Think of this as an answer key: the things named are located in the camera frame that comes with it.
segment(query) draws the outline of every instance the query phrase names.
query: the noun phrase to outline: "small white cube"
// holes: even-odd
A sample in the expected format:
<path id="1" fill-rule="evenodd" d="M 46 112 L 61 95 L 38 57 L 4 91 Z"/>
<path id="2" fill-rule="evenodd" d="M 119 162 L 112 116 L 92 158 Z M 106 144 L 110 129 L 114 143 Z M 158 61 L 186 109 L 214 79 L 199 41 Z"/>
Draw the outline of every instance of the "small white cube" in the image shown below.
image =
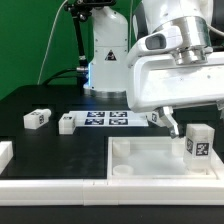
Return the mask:
<path id="1" fill-rule="evenodd" d="M 0 174 L 13 157 L 12 142 L 0 142 Z"/>
<path id="2" fill-rule="evenodd" d="M 75 127 L 76 127 L 76 123 L 75 123 L 75 118 L 76 115 L 75 114 L 64 114 L 62 116 L 62 118 L 59 121 L 59 134 L 60 135 L 72 135 Z"/>
<path id="3" fill-rule="evenodd" d="M 37 109 L 23 117 L 24 128 L 26 129 L 38 129 L 44 124 L 48 123 L 51 111 L 49 109 L 40 110 Z"/>
<path id="4" fill-rule="evenodd" d="M 113 154 L 117 157 L 128 157 L 131 152 L 131 144 L 129 140 L 113 141 Z"/>
<path id="5" fill-rule="evenodd" d="M 184 162 L 188 169 L 207 169 L 211 165 L 211 151 L 215 130 L 206 124 L 188 124 Z"/>

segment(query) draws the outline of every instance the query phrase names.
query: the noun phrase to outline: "white box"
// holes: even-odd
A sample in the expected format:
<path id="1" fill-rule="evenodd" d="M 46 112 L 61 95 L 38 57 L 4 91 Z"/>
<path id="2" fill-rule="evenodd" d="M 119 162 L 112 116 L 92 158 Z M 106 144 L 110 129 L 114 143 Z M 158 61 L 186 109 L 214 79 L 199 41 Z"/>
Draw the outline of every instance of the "white box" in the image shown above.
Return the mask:
<path id="1" fill-rule="evenodd" d="M 72 135 L 76 127 L 76 114 L 63 114 L 58 125 L 60 135 Z"/>
<path id="2" fill-rule="evenodd" d="M 206 124 L 188 124 L 184 162 L 189 170 L 208 169 L 215 130 Z"/>
<path id="3" fill-rule="evenodd" d="M 23 117 L 24 128 L 38 129 L 49 121 L 51 111 L 49 109 L 37 109 Z"/>
<path id="4" fill-rule="evenodd" d="M 0 142 L 0 174 L 13 157 L 12 142 Z"/>

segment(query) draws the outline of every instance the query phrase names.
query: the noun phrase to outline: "green screen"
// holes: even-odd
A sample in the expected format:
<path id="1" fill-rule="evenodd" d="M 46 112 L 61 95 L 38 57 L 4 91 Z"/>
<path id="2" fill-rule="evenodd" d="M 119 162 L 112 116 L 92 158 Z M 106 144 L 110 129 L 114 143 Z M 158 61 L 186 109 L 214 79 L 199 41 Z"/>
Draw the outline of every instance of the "green screen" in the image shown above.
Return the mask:
<path id="1" fill-rule="evenodd" d="M 133 9 L 139 2 L 133 0 Z M 37 84 L 53 21 L 62 3 L 63 0 L 0 1 L 0 99 L 19 86 Z M 118 0 L 113 9 L 129 20 L 130 3 L 131 0 Z M 81 27 L 86 55 L 91 60 L 91 19 Z M 77 41 L 72 18 L 62 9 L 41 81 L 77 65 Z M 58 83 L 76 82 L 75 79 L 53 82 Z"/>

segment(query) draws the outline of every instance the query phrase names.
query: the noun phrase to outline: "black table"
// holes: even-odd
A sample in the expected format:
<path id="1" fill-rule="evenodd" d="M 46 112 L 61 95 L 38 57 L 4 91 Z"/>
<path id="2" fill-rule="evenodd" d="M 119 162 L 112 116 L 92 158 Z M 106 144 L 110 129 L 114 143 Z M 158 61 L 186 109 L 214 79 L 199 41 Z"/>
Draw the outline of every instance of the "black table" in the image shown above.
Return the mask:
<path id="1" fill-rule="evenodd" d="M 50 121 L 38 130 L 25 130 L 23 116 L 49 108 Z M 74 86 L 24 86 L 0 101 L 0 141 L 13 141 L 14 158 L 1 180 L 105 179 L 109 136 L 168 136 L 167 128 L 76 128 L 58 134 L 58 121 L 71 110 L 128 110 L 126 99 L 82 96 Z M 216 128 L 214 148 L 223 158 L 223 123 L 215 107 L 176 111 L 186 123 Z M 224 206 L 45 206 L 1 207 L 0 223 L 223 223 Z"/>

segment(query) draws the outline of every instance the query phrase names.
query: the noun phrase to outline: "cable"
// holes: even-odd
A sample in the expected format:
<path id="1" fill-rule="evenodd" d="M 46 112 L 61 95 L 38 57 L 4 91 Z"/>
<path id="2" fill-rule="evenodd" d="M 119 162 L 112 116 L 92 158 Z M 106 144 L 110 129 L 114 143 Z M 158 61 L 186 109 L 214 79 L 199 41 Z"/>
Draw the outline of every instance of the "cable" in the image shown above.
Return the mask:
<path id="1" fill-rule="evenodd" d="M 64 70 L 62 70 L 62 71 L 60 71 L 60 72 L 57 72 L 57 73 L 55 73 L 54 75 L 52 75 L 50 78 L 48 78 L 47 80 L 45 80 L 45 81 L 42 83 L 42 85 L 45 85 L 45 83 L 48 82 L 48 80 L 52 80 L 52 79 L 54 79 L 54 78 L 57 78 L 57 77 L 60 76 L 60 75 L 63 75 L 63 74 L 65 74 L 65 73 L 68 73 L 68 72 L 76 72 L 76 69 L 75 69 L 75 68 L 69 68 L 69 69 L 64 69 Z"/>
<path id="2" fill-rule="evenodd" d="M 48 40 L 48 44 L 47 44 L 46 53 L 45 53 L 44 60 L 43 60 L 42 65 L 41 65 L 41 69 L 40 69 L 40 74 L 39 74 L 39 78 L 38 78 L 38 82 L 37 82 L 38 85 L 40 85 L 41 77 L 42 77 L 44 66 L 45 66 L 45 63 L 46 63 L 46 60 L 47 60 L 47 57 L 48 57 L 48 53 L 49 53 L 52 37 L 54 35 L 54 31 L 55 31 L 55 27 L 56 27 L 56 24 L 57 24 L 57 20 L 58 20 L 59 14 L 60 14 L 60 12 L 61 12 L 61 10 L 62 10 L 62 8 L 63 8 L 63 6 L 64 6 L 64 4 L 66 2 L 67 2 L 67 0 L 65 0 L 61 4 L 61 6 L 59 7 L 59 9 L 57 11 L 57 14 L 55 16 L 54 23 L 53 23 L 53 26 L 52 26 L 52 29 L 51 29 L 51 34 L 50 34 L 50 37 L 49 37 L 49 40 Z"/>
<path id="3" fill-rule="evenodd" d="M 67 78 L 83 78 L 83 76 L 69 75 L 69 76 L 52 77 L 52 78 L 49 78 L 46 81 L 44 81 L 42 85 L 47 86 L 48 83 L 50 83 L 54 79 L 67 79 Z"/>
<path id="4" fill-rule="evenodd" d="M 216 28 L 210 26 L 209 24 L 207 24 L 207 27 L 208 27 L 211 31 L 213 31 L 214 33 L 216 33 L 216 34 L 218 34 L 218 35 L 224 37 L 224 32 L 222 32 L 222 31 L 220 31 L 220 30 L 217 30 Z"/>

